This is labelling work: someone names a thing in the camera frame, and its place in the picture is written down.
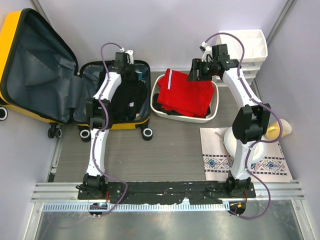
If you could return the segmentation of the red garment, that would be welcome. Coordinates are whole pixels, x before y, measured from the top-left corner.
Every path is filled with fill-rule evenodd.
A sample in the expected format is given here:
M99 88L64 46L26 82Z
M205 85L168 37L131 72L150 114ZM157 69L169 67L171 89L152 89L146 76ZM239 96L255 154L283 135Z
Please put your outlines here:
M210 81L188 81L188 75L168 68L157 82L159 93L153 98L160 111L168 115L205 118L215 93Z

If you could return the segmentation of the black garment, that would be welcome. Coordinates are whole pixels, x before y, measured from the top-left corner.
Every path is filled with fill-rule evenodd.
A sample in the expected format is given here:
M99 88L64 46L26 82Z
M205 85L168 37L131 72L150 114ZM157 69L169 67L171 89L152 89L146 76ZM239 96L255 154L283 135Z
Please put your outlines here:
M165 94L164 100L160 100L160 94L153 96L153 107L168 115L205 118L210 114L210 103L214 91L198 95L178 95L177 93Z
M123 81L116 89L111 109L116 122L133 121L141 110L148 89L142 80Z

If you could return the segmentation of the yellow Pikachu suitcase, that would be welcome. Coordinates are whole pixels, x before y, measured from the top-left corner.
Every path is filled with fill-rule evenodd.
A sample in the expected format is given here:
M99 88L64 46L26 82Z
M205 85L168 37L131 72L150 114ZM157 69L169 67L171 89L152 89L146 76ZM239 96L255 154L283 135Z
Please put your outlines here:
M113 60L79 66L70 47L37 11L25 8L8 13L0 30L0 119L8 109L50 125L50 139L62 136L61 125L76 123L80 139L91 140L86 101L92 98ZM111 130L140 128L149 141L151 70L147 62L134 59L134 69L145 74L147 97L135 120L115 121Z

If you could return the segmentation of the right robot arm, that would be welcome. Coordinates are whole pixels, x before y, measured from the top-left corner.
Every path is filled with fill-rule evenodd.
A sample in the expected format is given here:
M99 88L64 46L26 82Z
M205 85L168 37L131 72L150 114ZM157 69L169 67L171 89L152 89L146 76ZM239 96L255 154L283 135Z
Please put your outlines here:
M250 189L251 171L256 145L267 131L270 119L269 104L262 101L251 90L242 71L241 63L231 59L226 44L200 46L202 58L192 60L188 81L209 81L214 76L230 89L238 113L232 123L232 133L236 139L234 162L225 183L226 193L233 198Z

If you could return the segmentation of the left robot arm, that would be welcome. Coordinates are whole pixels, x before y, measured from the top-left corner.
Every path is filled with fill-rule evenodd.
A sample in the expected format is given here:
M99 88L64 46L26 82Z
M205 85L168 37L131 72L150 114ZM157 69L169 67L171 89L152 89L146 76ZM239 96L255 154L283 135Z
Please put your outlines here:
M78 187L78 199L100 200L107 193L105 180L105 152L107 138L113 125L109 113L112 98L123 80L138 78L134 67L134 51L117 52L110 66L102 62L105 77L92 98L86 100L86 116L90 128L90 157L82 184Z

